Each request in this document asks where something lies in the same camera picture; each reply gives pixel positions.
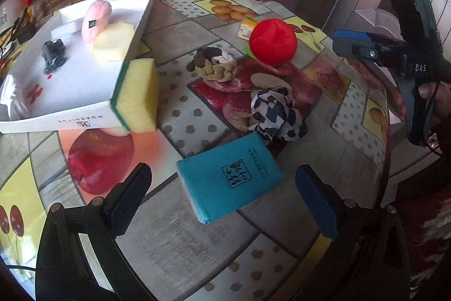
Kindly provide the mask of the person's right hand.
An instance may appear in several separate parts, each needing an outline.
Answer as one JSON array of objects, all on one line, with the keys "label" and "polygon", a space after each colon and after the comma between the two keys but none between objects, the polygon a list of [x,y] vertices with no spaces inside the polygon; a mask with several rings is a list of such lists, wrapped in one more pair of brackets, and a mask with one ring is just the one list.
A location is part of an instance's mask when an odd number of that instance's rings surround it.
[{"label": "person's right hand", "polygon": [[[436,89],[436,84],[434,82],[428,82],[420,85],[418,92],[422,98],[430,100]],[[402,121],[407,117],[407,108],[404,105],[404,99],[398,88],[394,88],[391,91],[394,99],[394,105],[396,114]],[[440,83],[437,93],[434,97],[433,107],[433,117],[431,118],[431,126],[439,124],[442,120],[446,119],[450,115],[450,85],[446,83]]]}]

